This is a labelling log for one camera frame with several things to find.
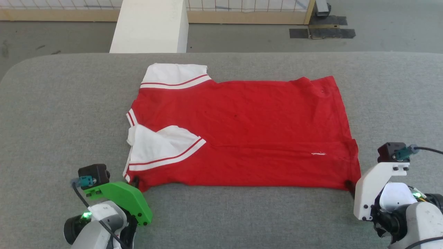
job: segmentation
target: gray fabric surface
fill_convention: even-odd
[[[0,83],[0,248],[69,248],[64,221],[84,207],[69,187],[77,169],[105,163],[122,180],[125,113],[146,67],[208,65],[225,80],[334,75],[362,171],[377,148],[404,141],[443,148],[443,55],[408,53],[73,54],[26,60]],[[443,193],[441,157],[421,152],[404,181]],[[297,187],[189,187],[144,193],[154,213],[136,248],[385,248],[353,216],[345,191]]]

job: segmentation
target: concrete floor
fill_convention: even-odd
[[[290,39],[290,25],[191,24],[188,52],[408,51],[443,53],[441,0],[328,0],[354,39]],[[0,22],[0,78],[46,54],[109,51],[115,23]]]

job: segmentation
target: black cable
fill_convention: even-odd
[[[432,152],[439,153],[439,154],[443,155],[443,151],[439,151],[439,150],[428,148],[428,147],[414,147],[414,149],[415,150],[419,149],[419,150],[424,150],[424,151],[432,151]]]
[[[412,248],[414,248],[414,247],[416,247],[418,245],[424,244],[426,242],[436,241],[436,240],[443,240],[443,236],[435,237],[435,238],[429,238],[429,239],[424,239],[424,240],[421,240],[421,241],[414,242],[414,243],[410,244],[408,247],[406,247],[405,249],[412,249]]]
[[[89,204],[86,202],[86,200],[83,198],[83,196],[80,194],[80,192],[77,189],[77,186],[75,185],[75,183],[72,183],[72,188],[74,189],[74,192],[77,194],[77,196],[80,198],[80,200],[82,201],[82,203],[86,206],[89,207]],[[115,233],[103,222],[103,221],[98,221],[104,229],[106,229],[106,231],[108,231],[108,233],[118,242],[120,243],[121,247],[123,249],[129,249],[129,247],[123,242],[121,241],[121,239],[119,237],[117,237],[117,235],[115,235]]]

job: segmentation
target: green led light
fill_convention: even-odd
[[[83,218],[85,218],[85,219],[89,219],[89,217],[90,217],[91,215],[92,215],[91,212],[83,213]]]

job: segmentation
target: wooden frame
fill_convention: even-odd
[[[189,23],[307,25],[314,4],[315,0],[309,1],[307,12],[188,11],[187,13]],[[119,12],[119,10],[0,9],[0,21],[116,22]]]

